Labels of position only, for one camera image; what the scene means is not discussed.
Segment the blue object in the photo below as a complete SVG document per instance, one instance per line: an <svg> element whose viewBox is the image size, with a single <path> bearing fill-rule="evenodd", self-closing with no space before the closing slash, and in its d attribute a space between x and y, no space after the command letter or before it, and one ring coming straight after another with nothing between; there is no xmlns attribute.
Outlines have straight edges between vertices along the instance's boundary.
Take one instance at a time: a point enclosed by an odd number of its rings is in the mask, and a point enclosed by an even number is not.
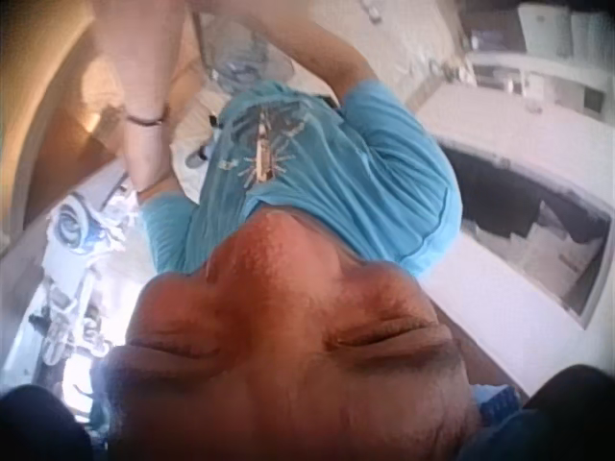
<svg viewBox="0 0 615 461"><path fill-rule="evenodd" d="M265 204L298 208L360 257L397 263L413 276L458 234L461 200L450 163L380 82L358 85L338 111L266 82L234 98L220 124L201 204L167 193L142 207L161 273L195 271ZM258 145L270 154L266 171L258 168Z"/></svg>

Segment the eyebrow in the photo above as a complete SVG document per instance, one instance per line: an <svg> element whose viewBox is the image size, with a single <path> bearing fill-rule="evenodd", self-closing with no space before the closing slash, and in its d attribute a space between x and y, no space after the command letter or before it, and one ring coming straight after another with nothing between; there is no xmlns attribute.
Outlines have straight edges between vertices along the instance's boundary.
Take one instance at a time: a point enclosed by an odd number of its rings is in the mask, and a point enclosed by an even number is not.
<svg viewBox="0 0 615 461"><path fill-rule="evenodd" d="M376 355L349 364L350 369L362 375L391 375L395 373L436 373L457 370L463 359L453 341L425 347L410 354Z"/></svg>

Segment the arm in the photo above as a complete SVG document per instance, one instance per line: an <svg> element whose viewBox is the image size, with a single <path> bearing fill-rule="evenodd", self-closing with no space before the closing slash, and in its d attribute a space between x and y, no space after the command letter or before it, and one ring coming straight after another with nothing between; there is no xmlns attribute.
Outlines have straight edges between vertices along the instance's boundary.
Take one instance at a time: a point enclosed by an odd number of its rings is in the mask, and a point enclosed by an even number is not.
<svg viewBox="0 0 615 461"><path fill-rule="evenodd" d="M374 70L359 51L323 29L286 0L191 0L206 12L235 16L263 34L311 73L329 85L337 99L359 83L377 80Z"/></svg>
<svg viewBox="0 0 615 461"><path fill-rule="evenodd" d="M124 89L126 112L141 120L160 119L177 63L184 1L92 3L98 41ZM165 125L126 123L123 157L142 203L164 191L181 191L171 166Z"/></svg>

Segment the man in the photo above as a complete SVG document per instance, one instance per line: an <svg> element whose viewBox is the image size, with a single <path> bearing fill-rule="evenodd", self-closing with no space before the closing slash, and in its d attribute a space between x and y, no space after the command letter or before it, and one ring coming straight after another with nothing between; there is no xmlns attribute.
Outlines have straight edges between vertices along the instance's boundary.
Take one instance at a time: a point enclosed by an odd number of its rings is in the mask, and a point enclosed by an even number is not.
<svg viewBox="0 0 615 461"><path fill-rule="evenodd" d="M202 0L324 80L220 115L201 203L171 169L180 0L97 0L126 95L124 156L154 260L111 352L110 451L128 459L449 459L479 426L416 277L455 238L454 172L352 46L275 0Z"/></svg>

